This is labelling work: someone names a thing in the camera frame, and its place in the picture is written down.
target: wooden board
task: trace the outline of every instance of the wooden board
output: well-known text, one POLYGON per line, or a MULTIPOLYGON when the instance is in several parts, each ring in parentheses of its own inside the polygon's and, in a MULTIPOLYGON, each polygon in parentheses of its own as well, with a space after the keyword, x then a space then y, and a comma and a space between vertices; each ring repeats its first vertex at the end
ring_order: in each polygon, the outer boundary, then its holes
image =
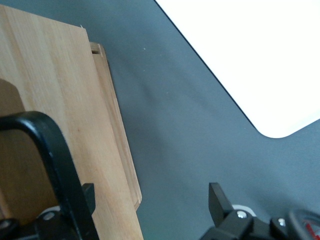
POLYGON ((90 42, 90 46, 93 54, 95 67, 98 73, 99 81, 101 84, 101 89, 103 90, 105 105, 109 112, 110 122, 115 136, 115 141, 119 150, 124 173, 129 185, 132 202, 134 204, 134 208, 137 210, 141 203, 142 195, 135 166, 131 156, 125 128, 122 122, 122 117, 113 81, 111 78, 106 52, 101 44, 90 42))
POLYGON ((17 88, 26 111, 53 118, 80 182, 94 183, 92 217, 100 239, 142 239, 86 30, 0 6, 0 42, 0 78, 17 88))

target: screw head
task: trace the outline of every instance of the screw head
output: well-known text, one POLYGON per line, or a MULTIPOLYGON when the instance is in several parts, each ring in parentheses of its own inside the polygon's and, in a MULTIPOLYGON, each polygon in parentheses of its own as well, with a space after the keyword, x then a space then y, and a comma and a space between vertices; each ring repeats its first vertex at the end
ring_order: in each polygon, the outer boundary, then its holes
POLYGON ((245 211, 237 211, 236 214, 238 215, 238 218, 240 219, 246 219, 248 215, 246 214, 245 211))
POLYGON ((48 221, 48 220, 52 219, 54 216, 55 216, 55 213, 50 211, 46 215, 43 216, 43 220, 48 221))
POLYGON ((286 226, 286 220, 284 218, 279 218, 278 222, 279 222, 280 226, 282 226, 282 227, 286 226))
POLYGON ((11 222, 9 220, 4 220, 0 223, 0 230, 1 229, 6 229, 11 225, 11 222))

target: black metal frame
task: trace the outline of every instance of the black metal frame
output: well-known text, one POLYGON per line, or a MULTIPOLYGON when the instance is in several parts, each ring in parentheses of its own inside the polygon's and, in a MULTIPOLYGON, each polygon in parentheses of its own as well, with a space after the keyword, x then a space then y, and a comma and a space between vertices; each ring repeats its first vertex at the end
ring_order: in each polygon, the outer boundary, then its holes
POLYGON ((60 213, 81 240, 98 240, 69 148, 58 125, 46 114, 29 111, 0 118, 0 131, 21 130, 34 141, 45 166, 60 213))

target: black bracket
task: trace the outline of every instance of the black bracket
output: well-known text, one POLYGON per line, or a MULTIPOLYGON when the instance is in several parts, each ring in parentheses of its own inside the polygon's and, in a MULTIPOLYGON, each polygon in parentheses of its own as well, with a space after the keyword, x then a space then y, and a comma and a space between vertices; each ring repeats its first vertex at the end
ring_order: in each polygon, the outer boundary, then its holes
POLYGON ((209 211, 215 227, 200 240, 320 240, 320 215, 303 209, 265 223, 235 210, 218 183, 209 184, 209 211))
MULTIPOLYGON (((65 239, 98 240, 99 237, 91 216, 95 209, 93 184, 81 186, 69 148, 58 125, 49 116, 37 111, 22 112, 0 118, 0 131, 13 129, 27 133, 35 143, 60 206, 60 211, 51 212, 50 219, 43 218, 45 215, 38 217, 33 227, 42 230, 49 223, 47 220, 55 220, 59 229, 70 232, 67 236, 75 237, 65 239)), ((0 229, 1 240, 4 239, 1 235, 5 232, 4 230, 17 226, 17 222, 14 219, 6 219, 0 221, 0 225, 3 226, 0 229)), ((35 235, 38 235, 39 238, 28 239, 55 239, 53 238, 55 234, 53 231, 48 237, 43 231, 35 231, 35 235)))

